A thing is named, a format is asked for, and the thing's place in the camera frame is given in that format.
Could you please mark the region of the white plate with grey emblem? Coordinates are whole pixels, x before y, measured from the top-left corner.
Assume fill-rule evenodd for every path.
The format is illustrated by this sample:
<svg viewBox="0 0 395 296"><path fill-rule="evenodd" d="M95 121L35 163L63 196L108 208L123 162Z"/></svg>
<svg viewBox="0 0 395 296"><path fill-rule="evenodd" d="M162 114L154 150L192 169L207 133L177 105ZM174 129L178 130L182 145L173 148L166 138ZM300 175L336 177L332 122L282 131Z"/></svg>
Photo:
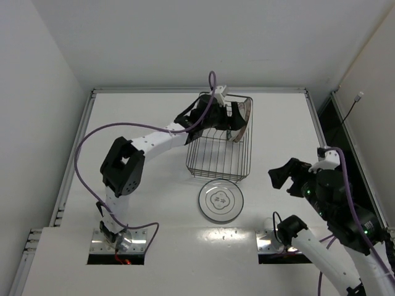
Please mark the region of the white plate with grey emblem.
<svg viewBox="0 0 395 296"><path fill-rule="evenodd" d="M228 224L237 219L244 208L244 195L232 181L213 179L201 187L198 208L205 219L216 224Z"/></svg>

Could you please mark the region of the orange sunburst patterned plate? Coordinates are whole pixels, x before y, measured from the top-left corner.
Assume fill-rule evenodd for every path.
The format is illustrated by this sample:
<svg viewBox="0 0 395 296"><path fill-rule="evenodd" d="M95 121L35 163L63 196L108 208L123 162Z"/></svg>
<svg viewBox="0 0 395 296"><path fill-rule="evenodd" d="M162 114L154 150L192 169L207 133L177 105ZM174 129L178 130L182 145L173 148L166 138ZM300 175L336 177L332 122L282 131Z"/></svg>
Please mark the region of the orange sunburst patterned plate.
<svg viewBox="0 0 395 296"><path fill-rule="evenodd" d="M247 98L243 102L243 118L246 122L246 126L243 128L242 136L244 136L245 132L248 130L250 122L252 120L252 110L253 110L253 100L251 98Z"/></svg>

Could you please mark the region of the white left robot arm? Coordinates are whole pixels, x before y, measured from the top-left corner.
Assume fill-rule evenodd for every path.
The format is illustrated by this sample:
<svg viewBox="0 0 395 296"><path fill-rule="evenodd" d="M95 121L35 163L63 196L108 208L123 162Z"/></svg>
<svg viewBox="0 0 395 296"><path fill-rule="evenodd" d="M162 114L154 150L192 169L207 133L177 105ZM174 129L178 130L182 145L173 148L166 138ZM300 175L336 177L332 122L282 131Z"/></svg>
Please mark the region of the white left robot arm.
<svg viewBox="0 0 395 296"><path fill-rule="evenodd" d="M117 138L101 167L106 199L100 230L111 244L124 239L128 230L120 222L127 214L130 195L138 188L144 164L166 151L188 145L211 128L229 133L234 142L243 137L251 119L252 99L225 102L222 93L201 94L161 131L140 138Z"/></svg>

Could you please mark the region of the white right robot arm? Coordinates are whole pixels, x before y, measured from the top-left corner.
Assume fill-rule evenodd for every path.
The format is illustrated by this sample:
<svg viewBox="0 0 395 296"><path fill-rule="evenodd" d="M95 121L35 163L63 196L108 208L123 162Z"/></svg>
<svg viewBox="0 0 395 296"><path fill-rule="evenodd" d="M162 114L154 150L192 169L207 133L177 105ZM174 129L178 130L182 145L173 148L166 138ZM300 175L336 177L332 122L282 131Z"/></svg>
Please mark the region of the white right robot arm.
<svg viewBox="0 0 395 296"><path fill-rule="evenodd" d="M343 151L339 147L319 147L317 155L315 164L291 158L268 174L275 189L292 180L288 194L308 201L344 247L355 270L347 269L296 215L278 224L280 242L306 256L340 295L394 295L385 231L375 214L354 202Z"/></svg>

